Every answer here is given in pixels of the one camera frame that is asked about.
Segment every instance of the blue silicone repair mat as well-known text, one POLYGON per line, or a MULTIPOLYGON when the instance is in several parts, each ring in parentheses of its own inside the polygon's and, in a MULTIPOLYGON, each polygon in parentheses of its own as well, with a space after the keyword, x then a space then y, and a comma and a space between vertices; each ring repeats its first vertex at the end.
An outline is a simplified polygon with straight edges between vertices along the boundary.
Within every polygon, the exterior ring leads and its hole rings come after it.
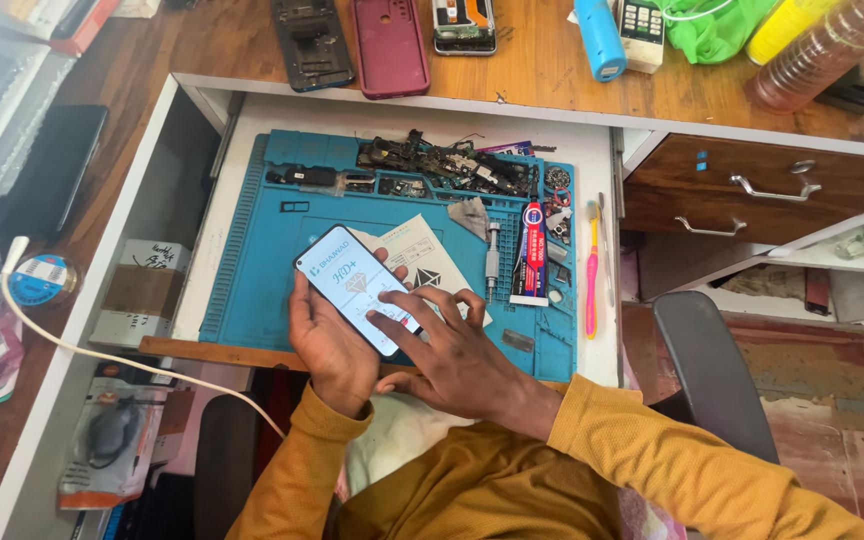
MULTIPOLYGON (((510 361, 526 373, 548 381, 566 382, 576 365, 575 231, 569 231, 565 263, 548 260, 548 292, 558 290, 561 300, 548 307, 512 305, 508 302, 512 269, 527 199, 436 188, 422 175, 374 171, 370 193, 345 191, 335 197, 299 190, 294 184, 272 183, 268 171, 288 166, 326 167, 336 171, 364 172, 355 166, 359 141, 353 137, 275 129, 259 134, 252 148, 242 192, 229 227, 218 273, 198 339, 226 345, 291 351, 288 342, 286 299, 293 285, 292 261, 332 225, 381 237, 392 228, 421 214, 462 276, 477 294, 486 297, 485 259, 488 244, 452 221, 446 207, 456 201, 482 197, 489 219, 501 223, 499 278, 487 307, 492 323, 486 335, 510 361), (384 178, 414 178, 426 183, 428 198, 378 193, 384 178), (556 279, 568 271, 565 282, 556 279), (531 351, 503 342, 506 330, 534 339, 531 351)), ((563 163, 545 163, 537 157, 498 154, 503 160, 538 165, 540 193, 552 196, 542 178, 546 166, 560 166, 574 185, 574 169, 563 163)), ((551 235, 549 243, 556 243, 551 235)), ((400 354, 395 363, 411 364, 400 354)))

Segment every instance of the white cable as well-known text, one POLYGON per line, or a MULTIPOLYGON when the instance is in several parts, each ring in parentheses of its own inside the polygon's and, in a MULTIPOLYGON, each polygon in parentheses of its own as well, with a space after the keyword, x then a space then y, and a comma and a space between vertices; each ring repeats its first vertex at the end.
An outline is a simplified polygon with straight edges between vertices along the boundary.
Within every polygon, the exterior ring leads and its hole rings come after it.
POLYGON ((6 262, 2 266, 2 296, 5 297, 6 303, 8 303, 8 306, 11 308, 11 310, 13 312, 15 312, 15 315, 23 323, 25 323, 25 326, 32 329, 36 334, 42 336, 42 338, 46 338, 49 341, 53 342, 55 345, 62 347, 64 349, 68 349, 69 351, 72 351, 73 353, 79 353, 80 355, 86 355, 86 356, 94 357, 96 359, 101 359, 104 361, 120 362, 120 363, 126 364, 128 366, 132 366, 134 368, 148 371, 150 373, 154 373, 154 374, 158 374, 158 375, 164 375, 166 377, 175 377, 176 379, 181 379, 181 380, 186 381, 188 383, 199 385, 200 387, 211 388, 213 390, 217 390, 219 392, 222 392, 223 394, 228 394, 229 396, 235 396, 236 398, 239 398, 240 400, 246 402, 253 409, 258 411, 258 413, 262 416, 262 418, 264 418, 265 421, 269 423, 271 428, 273 430, 275 430, 275 432, 280 437, 282 437, 283 439, 285 438, 285 433, 283 433, 282 430, 279 429, 279 426, 276 425, 276 423, 272 421, 272 418, 269 418, 269 415, 266 414, 266 412, 264 410, 262 410, 262 407, 258 406, 255 401, 249 399, 247 396, 245 396, 243 394, 240 394, 239 392, 236 392, 235 390, 230 390, 229 388, 219 386, 218 384, 212 384, 211 382, 205 382, 204 380, 198 380, 198 378, 195 378, 193 376, 189 376, 187 374, 175 373, 172 371, 166 371, 164 369, 149 367, 145 364, 141 364, 139 362, 128 360, 126 358, 122 358, 119 356, 113 356, 111 354, 105 354, 102 352, 97 352, 95 350, 86 350, 86 349, 82 349, 80 347, 76 347, 75 345, 70 345, 70 344, 66 343, 65 341, 63 341, 62 339, 55 337, 54 335, 52 335, 51 333, 49 333, 48 331, 43 329, 41 326, 32 322, 32 319, 30 319, 25 313, 22 312, 22 309, 18 306, 18 304, 16 303, 16 300, 12 296, 12 293, 9 291, 9 276, 12 276, 12 273, 16 270, 18 260, 20 257, 22 257, 22 254, 25 253, 25 249, 28 246, 29 246, 29 238, 27 236, 17 236, 14 240, 12 240, 11 247, 8 248, 8 255, 6 256, 6 262))
POLYGON ((703 17, 705 17, 705 16, 707 16, 707 15, 714 14, 715 12, 721 10, 722 8, 725 8, 726 6, 728 6, 729 4, 732 4, 732 3, 733 3, 733 0, 726 0, 726 1, 723 2, 722 4, 720 4, 720 5, 718 5, 718 6, 714 6, 712 9, 709 9, 708 11, 705 11, 705 12, 702 12, 702 13, 698 13, 698 14, 694 14, 694 15, 690 15, 690 16, 688 16, 688 17, 676 17, 676 16, 672 16, 672 15, 668 14, 669 6, 665 6, 665 8, 662 10, 662 16, 663 16, 664 18, 668 19, 668 20, 676 20, 676 21, 682 21, 682 20, 695 20, 695 19, 703 18, 703 17))

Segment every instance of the floor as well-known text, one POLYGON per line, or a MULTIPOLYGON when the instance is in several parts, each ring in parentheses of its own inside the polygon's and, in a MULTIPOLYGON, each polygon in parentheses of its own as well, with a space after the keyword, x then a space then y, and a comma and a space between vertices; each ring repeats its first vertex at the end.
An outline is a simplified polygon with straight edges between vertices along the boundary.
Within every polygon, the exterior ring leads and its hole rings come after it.
MULTIPOLYGON (((864 333, 728 319, 758 389, 779 461, 802 485, 864 519, 864 333)), ((645 403, 679 388, 651 310, 622 307, 645 403)))

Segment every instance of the screwdriver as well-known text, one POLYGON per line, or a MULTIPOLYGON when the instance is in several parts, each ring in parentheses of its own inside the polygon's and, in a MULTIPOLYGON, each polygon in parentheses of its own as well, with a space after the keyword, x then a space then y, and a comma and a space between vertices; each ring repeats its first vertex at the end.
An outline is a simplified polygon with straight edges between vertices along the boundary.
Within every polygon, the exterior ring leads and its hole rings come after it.
POLYGON ((495 221, 488 223, 488 251, 486 251, 486 289, 488 304, 492 305, 492 292, 498 280, 498 232, 502 228, 495 221))

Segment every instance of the metal drawer handle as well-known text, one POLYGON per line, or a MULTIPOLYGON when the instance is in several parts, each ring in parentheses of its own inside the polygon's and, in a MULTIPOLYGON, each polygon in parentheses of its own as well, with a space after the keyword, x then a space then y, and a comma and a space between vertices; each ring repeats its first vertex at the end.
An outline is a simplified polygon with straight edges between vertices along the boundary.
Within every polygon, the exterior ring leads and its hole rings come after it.
POLYGON ((728 179, 729 184, 735 184, 742 187, 742 190, 745 190, 746 193, 750 194, 752 197, 761 197, 763 199, 778 199, 779 201, 793 201, 796 203, 804 203, 809 200, 809 196, 814 191, 822 190, 822 185, 818 183, 810 183, 809 185, 803 185, 801 187, 801 193, 798 195, 780 195, 779 193, 763 193, 762 191, 756 191, 752 189, 752 184, 749 182, 749 178, 745 178, 744 176, 735 175, 728 179))
POLYGON ((735 222, 735 228, 732 232, 723 232, 722 230, 703 230, 702 228, 692 228, 689 224, 689 220, 681 215, 675 216, 675 218, 681 222, 682 225, 685 226, 685 230, 690 233, 695 233, 696 235, 713 235, 714 237, 734 237, 736 233, 738 233, 739 229, 746 227, 746 223, 744 221, 739 221, 736 218, 732 218, 732 221, 735 222))

